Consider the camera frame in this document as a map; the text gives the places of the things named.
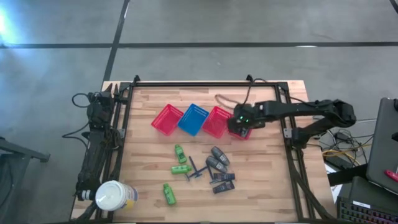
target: gray floor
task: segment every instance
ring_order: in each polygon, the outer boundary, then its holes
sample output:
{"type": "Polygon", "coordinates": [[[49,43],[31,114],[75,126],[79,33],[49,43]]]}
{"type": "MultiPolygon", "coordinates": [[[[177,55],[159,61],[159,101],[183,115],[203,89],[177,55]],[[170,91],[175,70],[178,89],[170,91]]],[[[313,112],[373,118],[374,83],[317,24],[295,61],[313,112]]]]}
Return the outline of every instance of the gray floor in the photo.
{"type": "MultiPolygon", "coordinates": [[[[122,4],[3,0],[0,41],[112,43],[122,4]]],[[[132,0],[121,42],[398,41],[397,22],[388,0],[132,0]]],[[[0,136],[51,153],[48,164],[29,166],[18,222],[68,219],[84,151],[60,136],[85,124],[70,98],[99,90],[109,52],[0,50],[0,136]]],[[[311,100],[345,100],[367,119],[377,116],[380,98],[398,97],[397,55],[398,47],[119,49],[111,80],[305,80],[311,100]]],[[[351,130],[371,134],[374,123],[351,130]]]]}

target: blue basket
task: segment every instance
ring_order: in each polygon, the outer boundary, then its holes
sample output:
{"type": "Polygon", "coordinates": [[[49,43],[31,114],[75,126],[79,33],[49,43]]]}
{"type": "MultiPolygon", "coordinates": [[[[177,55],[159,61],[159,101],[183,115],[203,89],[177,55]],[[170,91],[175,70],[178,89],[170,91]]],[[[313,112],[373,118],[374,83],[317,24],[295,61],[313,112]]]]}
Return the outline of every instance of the blue basket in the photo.
{"type": "Polygon", "coordinates": [[[209,112],[192,103],[178,122],[177,126],[188,134],[195,136],[198,134],[207,116],[209,116],[209,112]]]}

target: green bottle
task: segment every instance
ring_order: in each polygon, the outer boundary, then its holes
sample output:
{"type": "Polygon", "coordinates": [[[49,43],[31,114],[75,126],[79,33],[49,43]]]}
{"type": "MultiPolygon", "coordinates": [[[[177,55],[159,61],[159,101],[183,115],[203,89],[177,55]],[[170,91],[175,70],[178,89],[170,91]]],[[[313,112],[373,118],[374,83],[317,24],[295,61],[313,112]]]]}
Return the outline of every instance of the green bottle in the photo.
{"type": "Polygon", "coordinates": [[[182,150],[182,147],[180,145],[175,145],[175,154],[177,155],[178,162],[183,164],[184,162],[187,161],[187,158],[184,155],[184,151],[182,150]]]}
{"type": "Polygon", "coordinates": [[[186,174],[190,172],[192,167],[190,165],[182,165],[182,166],[173,166],[172,167],[172,174],[186,174]]]}
{"type": "Polygon", "coordinates": [[[163,193],[166,196],[166,201],[169,205],[174,205],[177,202],[169,184],[166,183],[163,185],[163,193]]]}

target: black floor stripe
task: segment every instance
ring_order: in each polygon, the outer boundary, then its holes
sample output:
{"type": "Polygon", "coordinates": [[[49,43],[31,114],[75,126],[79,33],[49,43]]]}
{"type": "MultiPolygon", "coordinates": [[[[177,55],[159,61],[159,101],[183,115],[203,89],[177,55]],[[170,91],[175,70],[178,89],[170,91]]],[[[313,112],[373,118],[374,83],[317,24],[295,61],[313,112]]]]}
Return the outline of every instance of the black floor stripe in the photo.
{"type": "Polygon", "coordinates": [[[129,3],[130,3],[130,0],[124,0],[124,2],[123,2],[122,11],[120,12],[120,17],[119,17],[118,28],[116,28],[116,33],[114,34],[112,49],[111,49],[111,53],[109,55],[108,62],[106,64],[103,81],[109,81],[111,78],[113,63],[114,63],[114,59],[116,57],[116,52],[118,51],[118,44],[120,41],[120,37],[122,35],[124,20],[125,20],[125,16],[127,13],[127,8],[129,6],[129,3]]]}
{"type": "Polygon", "coordinates": [[[112,46],[112,44],[2,44],[0,49],[100,49],[112,46]]]}
{"type": "Polygon", "coordinates": [[[209,42],[209,43],[130,43],[122,49],[236,48],[236,47],[398,47],[398,42],[209,42]]]}
{"type": "Polygon", "coordinates": [[[396,10],[396,13],[398,14],[398,4],[396,2],[396,0],[390,0],[392,7],[394,7],[394,9],[396,10]]]}

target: wooden tabletop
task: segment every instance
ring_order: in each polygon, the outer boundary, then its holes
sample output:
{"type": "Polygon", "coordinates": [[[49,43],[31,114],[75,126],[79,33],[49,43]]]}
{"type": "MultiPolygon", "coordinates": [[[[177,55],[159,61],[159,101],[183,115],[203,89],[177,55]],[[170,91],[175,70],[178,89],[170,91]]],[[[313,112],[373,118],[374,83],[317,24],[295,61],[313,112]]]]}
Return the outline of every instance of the wooden tabletop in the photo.
{"type": "MultiPolygon", "coordinates": [[[[291,96],[308,100],[303,81],[287,82],[291,96]]],[[[104,82],[103,88],[110,83],[119,82],[104,82]]],[[[139,200],[131,210],[116,211],[114,221],[296,221],[280,122],[267,123],[265,128],[253,130],[247,141],[236,139],[227,132],[221,139],[216,139],[203,130],[193,137],[179,128],[171,136],[164,136],[150,125],[167,103],[183,112],[192,103],[210,112],[214,106],[219,106],[214,99],[215,94],[243,101],[247,90],[247,87],[135,87],[120,182],[135,187],[139,200]],[[209,184],[207,171],[191,181],[187,181],[184,175],[172,175],[170,167],[178,165],[175,144],[183,147],[186,156],[192,156],[198,169],[205,167],[205,160],[211,155],[210,149],[219,147],[231,161],[228,173],[236,174],[235,189],[213,194],[212,187],[216,185],[209,184]],[[169,183],[177,199],[177,204],[172,207],[165,201],[164,183],[169,183]]],[[[253,87],[248,102],[265,100],[275,100],[274,89],[253,87]]],[[[296,121],[297,126],[313,122],[311,117],[296,117],[296,121]]],[[[329,213],[335,215],[319,148],[308,146],[304,150],[304,161],[311,191],[329,213]]],[[[300,198],[306,210],[303,193],[300,198]]],[[[86,205],[87,202],[76,202],[72,216],[79,216],[86,205]]]]}

